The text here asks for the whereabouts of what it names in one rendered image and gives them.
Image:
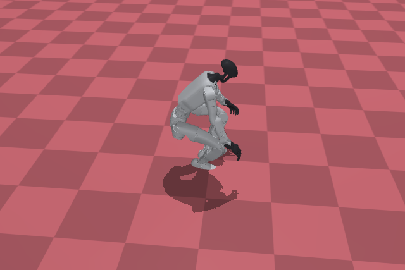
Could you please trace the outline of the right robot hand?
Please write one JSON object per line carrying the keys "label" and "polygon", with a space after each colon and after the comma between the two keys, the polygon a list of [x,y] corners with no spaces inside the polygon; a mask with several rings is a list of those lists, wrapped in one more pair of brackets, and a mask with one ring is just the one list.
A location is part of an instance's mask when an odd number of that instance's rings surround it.
{"label": "right robot hand", "polygon": [[242,153],[241,153],[241,149],[238,147],[237,144],[235,144],[235,143],[233,143],[233,142],[231,141],[231,146],[229,146],[228,144],[225,144],[224,146],[225,146],[227,149],[231,149],[232,152],[233,152],[234,154],[236,154],[236,156],[238,157],[237,161],[240,159]]}

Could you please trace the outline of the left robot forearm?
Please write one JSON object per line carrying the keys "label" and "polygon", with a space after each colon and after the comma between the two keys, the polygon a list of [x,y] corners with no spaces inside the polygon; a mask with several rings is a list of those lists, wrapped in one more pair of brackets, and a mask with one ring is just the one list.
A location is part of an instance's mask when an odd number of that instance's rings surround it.
{"label": "left robot forearm", "polygon": [[226,105],[225,104],[225,98],[222,93],[220,92],[219,88],[218,88],[218,94],[216,95],[216,100],[221,104],[221,105]]}

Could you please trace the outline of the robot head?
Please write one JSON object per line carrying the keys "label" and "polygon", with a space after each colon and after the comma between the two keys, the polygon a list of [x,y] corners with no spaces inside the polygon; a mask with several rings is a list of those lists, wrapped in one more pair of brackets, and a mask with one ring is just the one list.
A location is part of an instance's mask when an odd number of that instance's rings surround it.
{"label": "robot head", "polygon": [[[228,59],[224,59],[221,61],[221,67],[223,68],[223,75],[220,75],[219,73],[215,74],[210,74],[207,73],[207,78],[209,79],[210,82],[214,83],[215,81],[221,81],[222,83],[225,83],[227,80],[230,78],[236,77],[238,75],[237,67],[236,65]],[[228,77],[226,77],[228,74]],[[226,79],[224,79],[226,77]]]}

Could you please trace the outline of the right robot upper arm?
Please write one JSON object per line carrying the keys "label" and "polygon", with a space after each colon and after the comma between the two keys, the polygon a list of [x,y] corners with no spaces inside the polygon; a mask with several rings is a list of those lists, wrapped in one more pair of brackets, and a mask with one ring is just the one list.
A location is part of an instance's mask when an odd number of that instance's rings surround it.
{"label": "right robot upper arm", "polygon": [[212,87],[205,87],[203,92],[203,97],[207,105],[209,121],[212,126],[215,126],[215,119],[219,118],[217,114],[217,105],[216,105],[216,92]]}

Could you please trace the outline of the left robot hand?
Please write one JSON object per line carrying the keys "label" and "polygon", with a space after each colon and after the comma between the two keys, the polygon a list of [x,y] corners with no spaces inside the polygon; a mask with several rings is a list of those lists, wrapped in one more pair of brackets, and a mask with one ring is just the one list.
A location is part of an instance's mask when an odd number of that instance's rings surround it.
{"label": "left robot hand", "polygon": [[229,109],[230,109],[230,114],[232,113],[232,110],[233,110],[233,115],[234,115],[234,112],[235,112],[235,115],[236,115],[236,114],[237,114],[237,115],[239,114],[239,109],[238,109],[235,105],[233,105],[232,103],[230,103],[229,100],[225,99],[225,104],[226,104],[226,105],[224,105],[224,106],[229,107]]}

